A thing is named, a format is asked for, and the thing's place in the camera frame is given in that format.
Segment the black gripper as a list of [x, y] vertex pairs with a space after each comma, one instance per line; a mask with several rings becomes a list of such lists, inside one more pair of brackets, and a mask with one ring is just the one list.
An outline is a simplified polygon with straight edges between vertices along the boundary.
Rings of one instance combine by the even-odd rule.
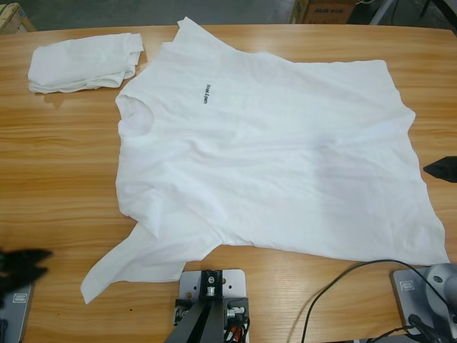
[[4, 307], [4, 298], [8, 293], [36, 282], [48, 272], [46, 267], [30, 266], [19, 274], [19, 260], [22, 265], [34, 265], [52, 254], [45, 249], [1, 251], [1, 307]]

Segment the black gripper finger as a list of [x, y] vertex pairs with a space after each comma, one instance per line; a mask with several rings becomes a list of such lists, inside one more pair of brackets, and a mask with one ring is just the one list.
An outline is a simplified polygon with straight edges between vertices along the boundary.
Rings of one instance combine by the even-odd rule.
[[425, 166], [423, 170], [435, 178], [456, 178], [457, 156], [445, 156]]

